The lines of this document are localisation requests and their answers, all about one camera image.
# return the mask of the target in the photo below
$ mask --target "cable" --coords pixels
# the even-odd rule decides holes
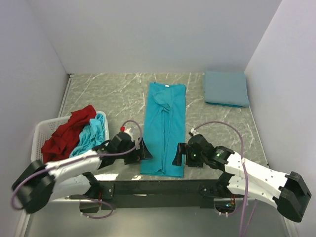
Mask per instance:
[[[236,200],[236,196],[235,196],[235,194],[234,194],[234,195],[232,195],[232,198],[231,198],[231,201],[232,201],[232,204],[233,204],[233,205],[235,205],[235,203],[236,203],[235,200]]]
[[[251,219],[252,219],[253,214],[255,213],[255,210],[256,210],[256,208],[257,208],[257,202],[258,202],[258,200],[255,199],[255,203],[253,204],[252,212],[251,212],[251,214],[250,214],[250,217],[249,217],[248,223],[247,223],[247,225],[246,225],[246,228],[245,228],[245,230],[244,230],[244,232],[243,232],[243,237],[246,236],[246,233],[247,233],[248,227],[249,227],[249,225],[250,225]]]
[[[57,165],[57,166],[53,166],[53,167],[48,168],[48,169],[43,169],[43,170],[37,171],[37,172],[35,172],[34,174],[32,174],[32,175],[30,175],[29,177],[27,177],[25,180],[23,180],[23,181],[15,188],[15,190],[13,191],[11,200],[10,200],[11,207],[12,207],[13,209],[15,209],[15,210],[22,210],[22,209],[23,209],[23,207],[18,207],[18,206],[15,205],[14,199],[15,199],[17,193],[19,192],[19,190],[21,189],[21,187],[22,187],[24,184],[26,184],[28,181],[30,181],[31,179],[35,178],[36,176],[39,176],[39,175],[44,174],[44,173],[48,173],[48,172],[50,172],[51,170],[55,170],[55,169],[57,169],[57,168],[61,168],[61,167],[64,167],[64,166],[67,166],[67,165],[70,165],[70,164],[77,163],[77,162],[82,161],[82,160],[87,159],[87,158],[122,156],[122,155],[125,155],[125,154],[127,154],[127,153],[129,153],[129,152],[135,150],[136,147],[139,146],[139,144],[140,144],[140,142],[141,142],[141,140],[142,140],[142,138],[143,138],[142,128],[140,127],[140,125],[139,125],[138,122],[136,122],[136,121],[134,121],[134,120],[132,120],[132,119],[129,119],[129,120],[125,121],[122,126],[125,126],[125,124],[127,124],[128,122],[133,122],[134,124],[136,124],[137,127],[138,127],[138,129],[139,129],[139,132],[140,132],[140,138],[139,138],[139,140],[137,141],[137,143],[135,144],[135,146],[134,146],[132,149],[130,149],[130,150],[126,151],[126,152],[122,152],[122,153],[114,153],[114,154],[109,154],[109,153],[94,154],[94,155],[89,155],[89,156],[86,156],[86,157],[81,157],[81,158],[79,158],[79,159],[74,159],[75,157],[73,157],[73,158],[69,159],[69,162],[66,162],[66,163],[64,163],[64,164]]]
[[[197,130],[198,128],[205,126],[207,124],[210,124],[210,123],[220,123],[220,124],[226,125],[226,126],[230,127],[232,130],[234,130],[237,133],[238,137],[240,138],[240,142],[241,142],[240,159],[242,162],[242,168],[243,168],[243,171],[245,173],[245,180],[246,180],[245,195],[243,197],[242,205],[241,205],[242,212],[241,212],[240,227],[239,227],[239,236],[241,237],[242,235],[245,235],[245,232],[242,234],[242,226],[243,226],[243,220],[244,220],[245,210],[246,210],[246,205],[247,205],[248,186],[249,186],[248,173],[247,173],[246,166],[245,166],[244,160],[243,160],[243,152],[244,152],[243,138],[242,138],[242,135],[240,134],[240,132],[236,128],[234,128],[233,126],[231,126],[228,123],[221,122],[221,121],[205,122],[205,123],[202,123],[201,125],[195,127],[194,130]],[[239,206],[237,209],[235,209],[234,212],[230,213],[230,215],[236,213],[240,209],[241,206]]]
[[[112,207],[111,204],[109,204],[109,203],[107,203],[107,202],[105,202],[105,201],[101,201],[101,200],[97,200],[97,199],[92,199],[92,198],[86,197],[86,196],[84,196],[84,195],[79,195],[79,196],[82,197],[82,198],[84,198],[84,199],[90,200],[90,201],[94,201],[94,202],[97,202],[97,203],[100,203],[100,204],[104,204],[104,205],[108,206],[108,207],[111,209],[111,211],[110,211],[108,214],[106,214],[105,216],[89,216],[89,215],[86,214],[86,213],[82,213],[83,216],[85,216],[85,217],[87,217],[87,218],[90,218],[90,219],[103,219],[103,218],[107,218],[107,217],[109,217],[109,216],[112,215],[112,213],[113,213],[113,211],[114,211],[114,208]]]
[[[98,198],[99,201],[101,201],[101,197],[102,197],[102,192],[100,191],[100,192],[99,192],[99,198]]]

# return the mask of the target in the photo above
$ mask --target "red garment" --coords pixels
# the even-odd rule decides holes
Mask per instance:
[[[77,146],[79,134],[83,127],[89,124],[90,119],[96,116],[92,105],[88,105],[82,110],[74,111],[71,114],[68,122],[60,125],[41,148],[44,163],[67,159]]]

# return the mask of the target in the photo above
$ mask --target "white back wall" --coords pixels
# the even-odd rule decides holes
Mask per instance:
[[[282,1],[245,71],[270,166],[300,173],[314,195],[300,237],[316,235],[315,25],[316,1]]]
[[[281,0],[28,0],[68,73],[244,71]]]
[[[0,1],[0,236],[21,215],[11,185],[30,163],[34,128],[58,116],[67,74],[25,0]]]

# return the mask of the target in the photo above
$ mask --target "gray marble table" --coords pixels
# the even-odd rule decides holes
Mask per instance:
[[[241,132],[245,144],[244,156],[267,166],[250,109],[206,104],[201,73],[74,74],[71,75],[61,116],[91,104],[95,110],[107,115],[111,138],[127,119],[134,119],[143,126],[149,83],[155,81],[186,86],[186,141],[192,127],[206,121],[225,121]],[[223,145],[240,153],[240,140],[229,127],[211,124],[199,129],[199,132],[213,145]],[[221,173],[206,165],[204,168],[185,167],[182,179],[217,179]],[[98,180],[179,179],[140,175],[139,164],[124,165],[122,160],[95,171],[94,175]]]

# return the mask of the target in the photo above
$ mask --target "turquoise cloth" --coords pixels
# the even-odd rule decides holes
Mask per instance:
[[[97,114],[95,118],[91,118],[79,135],[79,143],[71,152],[69,157],[81,155],[91,148],[100,145],[105,141],[104,116]]]
[[[143,139],[153,159],[142,160],[141,174],[183,177],[172,162],[179,142],[185,142],[186,87],[150,83]]]
[[[245,73],[205,72],[203,89],[206,103],[233,107],[249,106]]]

